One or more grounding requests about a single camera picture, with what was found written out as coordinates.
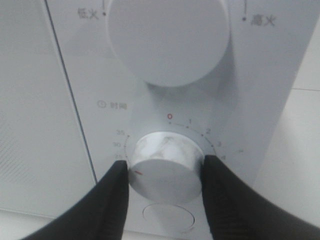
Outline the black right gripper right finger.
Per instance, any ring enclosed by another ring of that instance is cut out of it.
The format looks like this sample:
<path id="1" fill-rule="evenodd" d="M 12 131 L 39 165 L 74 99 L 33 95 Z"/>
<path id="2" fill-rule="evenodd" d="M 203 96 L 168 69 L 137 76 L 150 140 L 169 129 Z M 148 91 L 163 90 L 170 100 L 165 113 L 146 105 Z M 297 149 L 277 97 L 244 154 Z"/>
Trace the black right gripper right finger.
<path id="1" fill-rule="evenodd" d="M 215 240 L 318 240 L 319 227 L 273 204 L 218 157 L 202 165 L 202 201 Z"/>

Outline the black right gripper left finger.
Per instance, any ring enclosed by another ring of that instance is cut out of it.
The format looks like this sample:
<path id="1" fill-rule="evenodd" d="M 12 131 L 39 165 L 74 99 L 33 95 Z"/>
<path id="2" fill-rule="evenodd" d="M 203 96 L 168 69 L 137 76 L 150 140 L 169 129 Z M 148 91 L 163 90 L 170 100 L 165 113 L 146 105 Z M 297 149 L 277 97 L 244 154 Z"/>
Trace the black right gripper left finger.
<path id="1" fill-rule="evenodd" d="M 27 240 L 120 240 L 129 206 L 127 162 L 117 160 L 73 207 Z"/>

